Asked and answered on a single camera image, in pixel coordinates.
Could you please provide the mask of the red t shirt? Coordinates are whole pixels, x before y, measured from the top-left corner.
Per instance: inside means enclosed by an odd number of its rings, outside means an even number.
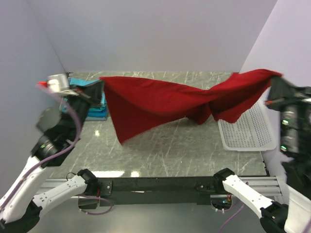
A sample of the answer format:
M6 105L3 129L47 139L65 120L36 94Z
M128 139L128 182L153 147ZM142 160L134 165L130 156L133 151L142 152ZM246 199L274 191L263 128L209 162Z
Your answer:
M256 69L234 72L210 89L140 77L100 77L118 141L154 127L188 118L201 125L215 121L235 123L271 86L276 71Z

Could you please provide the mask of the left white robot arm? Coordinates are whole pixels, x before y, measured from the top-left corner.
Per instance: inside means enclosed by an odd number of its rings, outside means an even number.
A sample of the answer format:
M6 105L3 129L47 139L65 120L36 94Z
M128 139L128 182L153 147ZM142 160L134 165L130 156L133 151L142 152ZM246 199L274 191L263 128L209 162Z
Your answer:
M30 157L9 191L0 200L0 231L27 233L48 211L73 196L96 195L98 178L88 169L80 170L67 182L37 194L47 178L60 167L80 140L89 109L101 103L104 83L69 85L56 92L47 83L38 88L61 101L63 107L45 109L36 124L43 135L31 150Z

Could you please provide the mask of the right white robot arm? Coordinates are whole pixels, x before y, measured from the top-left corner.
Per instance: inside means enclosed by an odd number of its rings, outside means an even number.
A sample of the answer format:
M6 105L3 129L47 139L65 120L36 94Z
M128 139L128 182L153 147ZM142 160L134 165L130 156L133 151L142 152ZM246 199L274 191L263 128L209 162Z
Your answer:
M283 77L272 78L265 105L279 112L279 151L289 158L281 165L286 175L288 202L260 191L229 168L214 174L217 193L236 197L259 218L266 233L311 231L311 88Z

